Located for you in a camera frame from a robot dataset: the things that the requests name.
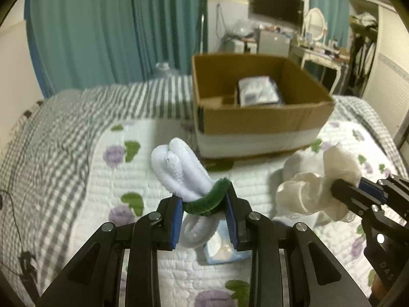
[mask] white light spot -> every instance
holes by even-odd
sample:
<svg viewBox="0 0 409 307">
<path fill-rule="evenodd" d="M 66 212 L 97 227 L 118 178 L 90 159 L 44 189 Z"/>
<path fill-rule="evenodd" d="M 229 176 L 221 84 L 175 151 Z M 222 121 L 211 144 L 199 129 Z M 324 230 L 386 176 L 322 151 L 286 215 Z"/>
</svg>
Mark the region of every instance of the white light spot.
<svg viewBox="0 0 409 307">
<path fill-rule="evenodd" d="M 380 243 L 383 244 L 385 242 L 385 237 L 382 234 L 378 234 L 376 236 L 376 240 Z"/>
</svg>

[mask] metal screw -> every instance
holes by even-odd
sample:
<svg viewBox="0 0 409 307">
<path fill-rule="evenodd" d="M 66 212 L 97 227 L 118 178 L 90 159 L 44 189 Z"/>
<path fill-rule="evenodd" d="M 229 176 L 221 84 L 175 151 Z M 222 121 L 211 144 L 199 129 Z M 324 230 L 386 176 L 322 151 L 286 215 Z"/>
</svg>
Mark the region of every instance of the metal screw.
<svg viewBox="0 0 409 307">
<path fill-rule="evenodd" d="M 114 224 L 112 224 L 112 223 L 104 223 L 104 224 L 102 224 L 102 226 L 101 226 L 101 229 L 102 229 L 104 232 L 112 231 L 113 228 L 114 228 Z"/>
<path fill-rule="evenodd" d="M 160 219 L 161 215 L 160 215 L 159 212 L 153 211 L 148 215 L 148 217 L 149 217 L 149 219 L 151 219 L 153 221 L 156 221 L 156 220 Z"/>
<path fill-rule="evenodd" d="M 295 224 L 295 227 L 298 231 L 301 231 L 301 232 L 305 232 L 306 230 L 308 230 L 308 226 L 304 223 L 297 223 Z"/>
<path fill-rule="evenodd" d="M 257 221 L 261 218 L 261 215 L 258 212 L 253 211 L 249 213 L 249 218 Z"/>
</svg>

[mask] open cardboard box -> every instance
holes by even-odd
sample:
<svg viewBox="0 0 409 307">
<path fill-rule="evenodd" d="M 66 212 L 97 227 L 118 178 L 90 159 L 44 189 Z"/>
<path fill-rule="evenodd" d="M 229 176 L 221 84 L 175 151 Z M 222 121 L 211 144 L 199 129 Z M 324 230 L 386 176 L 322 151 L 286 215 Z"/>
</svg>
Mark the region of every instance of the open cardboard box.
<svg viewBox="0 0 409 307">
<path fill-rule="evenodd" d="M 275 80 L 285 105 L 237 105 L 237 82 L 260 75 Z M 196 134 L 205 158 L 254 156 L 307 146 L 334 109 L 327 90 L 282 57 L 197 55 L 193 82 Z"/>
</svg>

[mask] curtain fold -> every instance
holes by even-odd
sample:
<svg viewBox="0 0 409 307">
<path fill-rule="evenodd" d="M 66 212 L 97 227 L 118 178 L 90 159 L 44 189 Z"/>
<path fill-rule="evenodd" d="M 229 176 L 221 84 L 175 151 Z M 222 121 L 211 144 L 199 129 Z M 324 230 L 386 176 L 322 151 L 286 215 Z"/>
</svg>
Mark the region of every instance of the curtain fold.
<svg viewBox="0 0 409 307">
<path fill-rule="evenodd" d="M 349 0 L 310 0 L 310 8 L 320 8 L 328 22 L 327 39 L 335 38 L 340 47 L 348 40 Z"/>
<path fill-rule="evenodd" d="M 27 0 L 30 54 L 44 96 L 145 81 L 157 62 L 190 73 L 206 1 Z"/>
</svg>

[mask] television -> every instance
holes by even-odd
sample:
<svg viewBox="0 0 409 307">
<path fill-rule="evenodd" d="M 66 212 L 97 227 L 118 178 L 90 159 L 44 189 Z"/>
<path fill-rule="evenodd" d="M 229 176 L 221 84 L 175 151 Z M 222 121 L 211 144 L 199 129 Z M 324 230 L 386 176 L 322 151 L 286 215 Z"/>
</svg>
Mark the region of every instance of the television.
<svg viewBox="0 0 409 307">
<path fill-rule="evenodd" d="M 303 0 L 254 0 L 253 12 L 302 26 Z"/>
</svg>

